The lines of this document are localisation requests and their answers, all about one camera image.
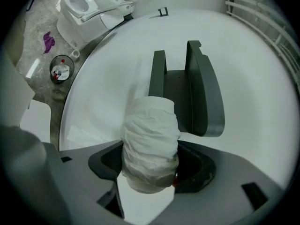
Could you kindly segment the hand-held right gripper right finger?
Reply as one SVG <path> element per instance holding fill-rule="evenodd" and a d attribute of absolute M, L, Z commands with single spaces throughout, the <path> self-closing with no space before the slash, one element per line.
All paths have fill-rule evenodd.
<path fill-rule="evenodd" d="M 241 225 L 260 223 L 283 189 L 246 159 L 179 141 L 180 165 L 174 199 L 155 225 Z"/>

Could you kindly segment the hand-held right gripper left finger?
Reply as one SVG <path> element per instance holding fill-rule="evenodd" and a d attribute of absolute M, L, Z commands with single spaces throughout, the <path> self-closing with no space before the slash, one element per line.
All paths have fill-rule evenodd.
<path fill-rule="evenodd" d="M 47 162 L 72 225 L 123 225 L 117 187 L 122 169 L 121 140 L 57 151 L 44 143 Z"/>

